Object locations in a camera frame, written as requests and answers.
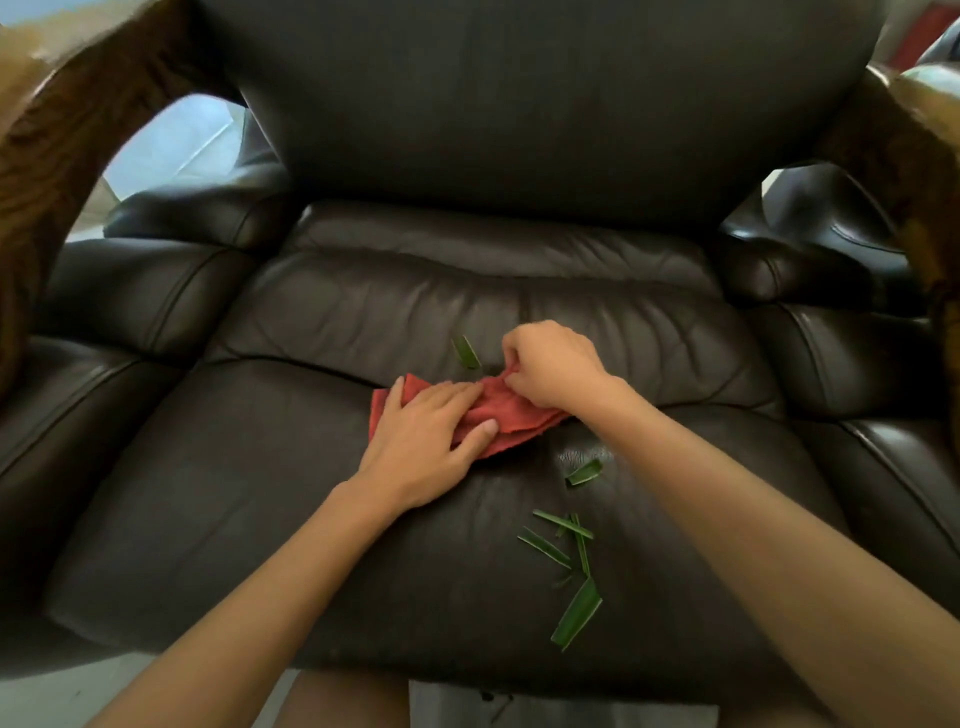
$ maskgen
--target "red object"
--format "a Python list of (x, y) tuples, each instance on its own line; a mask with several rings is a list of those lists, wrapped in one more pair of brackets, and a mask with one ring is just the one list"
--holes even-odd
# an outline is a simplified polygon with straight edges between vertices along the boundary
[[(464, 419), (453, 432), (453, 445), (459, 445), (476, 426), (487, 420), (496, 420), (500, 430), (480, 457), (490, 457), (525, 443), (546, 429), (558, 425), (569, 415), (562, 409), (543, 409), (531, 401), (514, 392), (504, 379), (511, 374), (510, 370), (500, 376), (487, 376), (480, 380), (483, 392), (473, 406), (464, 415)], [(403, 382), (403, 404), (407, 404), (416, 395), (430, 386), (430, 382), (407, 375)], [(389, 389), (377, 389), (373, 392), (373, 401), (370, 410), (370, 439), (376, 432), (376, 426), (383, 416), (383, 407), (387, 403)]]
[(913, 24), (897, 54), (890, 59), (889, 65), (898, 71), (913, 68), (924, 51), (933, 45), (958, 17), (960, 8), (931, 3)]

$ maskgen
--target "wooden armrest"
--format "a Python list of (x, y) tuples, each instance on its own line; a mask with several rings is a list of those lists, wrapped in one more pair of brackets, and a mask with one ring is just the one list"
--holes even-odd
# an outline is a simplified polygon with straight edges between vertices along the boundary
[(179, 98), (240, 101), (215, 47), (192, 0), (100, 3), (0, 28), (0, 398), (54, 260), (114, 155)]
[(846, 170), (898, 226), (943, 347), (960, 454), (960, 75), (944, 65), (868, 69), (813, 153)]

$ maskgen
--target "hand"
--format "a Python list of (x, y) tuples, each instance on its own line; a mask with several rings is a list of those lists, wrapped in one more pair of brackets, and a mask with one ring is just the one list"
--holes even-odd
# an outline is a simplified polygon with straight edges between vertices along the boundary
[(539, 407), (578, 414), (584, 395), (610, 378), (592, 342), (556, 321), (524, 324), (503, 337), (507, 386)]
[(442, 496), (464, 479), (496, 435), (496, 420), (487, 420), (450, 449), (454, 428), (482, 390), (477, 383), (435, 384), (404, 407), (398, 379), (355, 478), (380, 489), (397, 515)]

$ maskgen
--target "towel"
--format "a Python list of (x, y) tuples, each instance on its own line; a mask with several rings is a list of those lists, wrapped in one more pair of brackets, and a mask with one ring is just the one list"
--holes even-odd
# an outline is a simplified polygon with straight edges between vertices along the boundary
[[(521, 397), (507, 386), (505, 379), (513, 372), (508, 370), (500, 376), (486, 376), (480, 380), (483, 392), (467, 410), (467, 414), (457, 424), (453, 431), (453, 446), (463, 442), (469, 432), (487, 420), (496, 420), (500, 430), (496, 437), (487, 446), (480, 457), (490, 457), (514, 445), (525, 443), (546, 429), (558, 425), (569, 415), (562, 409), (544, 409), (537, 407), (531, 401)], [(403, 397), (401, 402), (407, 404), (416, 395), (430, 386), (430, 382), (419, 377), (407, 375), (403, 382)], [(376, 432), (376, 426), (383, 416), (383, 408), (387, 403), (389, 389), (377, 389), (373, 392), (373, 401), (370, 410), (370, 439)]]

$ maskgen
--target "sofa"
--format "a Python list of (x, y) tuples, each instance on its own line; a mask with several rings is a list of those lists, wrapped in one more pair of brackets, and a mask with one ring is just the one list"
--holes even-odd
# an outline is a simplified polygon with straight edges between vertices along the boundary
[[(0, 404), (3, 674), (163, 650), (354, 472), (374, 388), (478, 376), (458, 335), (501, 367), (502, 335), (540, 319), (960, 617), (960, 472), (922, 307), (887, 306), (869, 260), (738, 227), (756, 195), (732, 214), (861, 78), (881, 3), (191, 8), (249, 107), (244, 149), (57, 258)], [(593, 458), (602, 476), (566, 489)], [(597, 534), (605, 604), (566, 653), (549, 638), (570, 594), (516, 539), (534, 509)], [(296, 665), (812, 700), (576, 421), (397, 522)]]

